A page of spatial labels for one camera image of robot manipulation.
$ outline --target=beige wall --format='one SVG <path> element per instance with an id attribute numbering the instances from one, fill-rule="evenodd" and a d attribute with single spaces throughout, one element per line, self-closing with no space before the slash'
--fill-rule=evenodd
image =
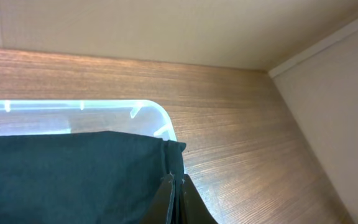
<path id="1" fill-rule="evenodd" d="M 0 47 L 266 70 L 358 0 L 0 0 Z"/>
<path id="2" fill-rule="evenodd" d="M 274 82 L 358 223 L 358 32 Z"/>

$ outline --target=wood plank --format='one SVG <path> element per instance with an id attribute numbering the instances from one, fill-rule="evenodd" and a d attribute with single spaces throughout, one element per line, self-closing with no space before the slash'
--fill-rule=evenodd
<path id="1" fill-rule="evenodd" d="M 0 50 L 0 99 L 148 99 L 219 223 L 352 223 L 264 72 Z"/>

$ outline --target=folded fabric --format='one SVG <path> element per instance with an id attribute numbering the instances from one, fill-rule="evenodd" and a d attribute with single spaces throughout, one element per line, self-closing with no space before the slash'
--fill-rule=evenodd
<path id="1" fill-rule="evenodd" d="M 111 131 L 0 136 L 0 223 L 138 223 L 186 144 Z"/>

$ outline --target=clothing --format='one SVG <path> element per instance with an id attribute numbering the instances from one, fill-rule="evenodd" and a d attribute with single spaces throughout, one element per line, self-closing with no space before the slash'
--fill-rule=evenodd
<path id="1" fill-rule="evenodd" d="M 185 147 L 112 131 L 0 136 L 0 223 L 138 223 L 169 173 L 175 222 Z"/>

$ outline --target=clear plastic bin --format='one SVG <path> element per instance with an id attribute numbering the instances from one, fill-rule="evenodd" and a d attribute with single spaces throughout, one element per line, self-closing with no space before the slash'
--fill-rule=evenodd
<path id="1" fill-rule="evenodd" d="M 149 100 L 0 100 L 0 136 L 95 131 L 177 140 L 167 112 Z"/>

